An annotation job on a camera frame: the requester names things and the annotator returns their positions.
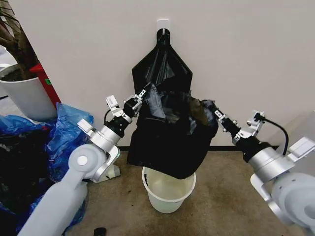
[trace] baseboard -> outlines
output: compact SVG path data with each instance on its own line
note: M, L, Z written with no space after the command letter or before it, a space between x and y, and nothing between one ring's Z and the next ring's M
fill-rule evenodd
M130 146L119 146L121 151L129 151ZM209 146L208 151L239 151L236 146Z

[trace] potted plant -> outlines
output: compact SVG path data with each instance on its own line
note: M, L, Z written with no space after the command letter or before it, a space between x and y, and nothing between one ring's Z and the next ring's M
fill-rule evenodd
M0 45L17 61L0 70L0 87L28 118L46 121L56 117L56 109L41 82L30 72L38 64L37 56L6 0L0 0Z

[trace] red box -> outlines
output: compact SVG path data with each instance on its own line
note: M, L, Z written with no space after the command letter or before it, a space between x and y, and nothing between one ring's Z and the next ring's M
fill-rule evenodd
M30 72L37 75L39 78L41 84L43 85L44 89L46 90L46 93L48 94L51 102L56 108L56 103L61 102L53 85L51 84L50 80L48 79L48 76L46 75L46 72L44 71L41 63L38 63L36 66L32 67L30 69Z

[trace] black plastic bag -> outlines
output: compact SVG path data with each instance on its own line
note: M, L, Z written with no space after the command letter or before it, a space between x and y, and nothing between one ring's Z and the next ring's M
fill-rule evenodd
M187 178L201 165L218 130L208 109L212 101L200 102L182 92L162 92L160 96L160 113L165 118L150 116L149 110L141 111L147 115L142 116L132 135L127 163Z
M159 91L189 92L192 72L172 48L169 30L160 29L156 46L132 69L132 76L136 93L150 82Z
M175 178L191 176L207 154L218 123L208 107L189 90L192 72L170 45L170 32L160 29L157 44L133 69L135 92L152 87L140 110L127 163Z

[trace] soil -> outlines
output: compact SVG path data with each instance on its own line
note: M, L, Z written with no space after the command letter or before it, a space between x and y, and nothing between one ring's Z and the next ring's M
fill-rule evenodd
M21 81L22 79L21 71L19 69L12 71L11 73L7 74L3 78L0 78L0 80L13 82L13 81Z

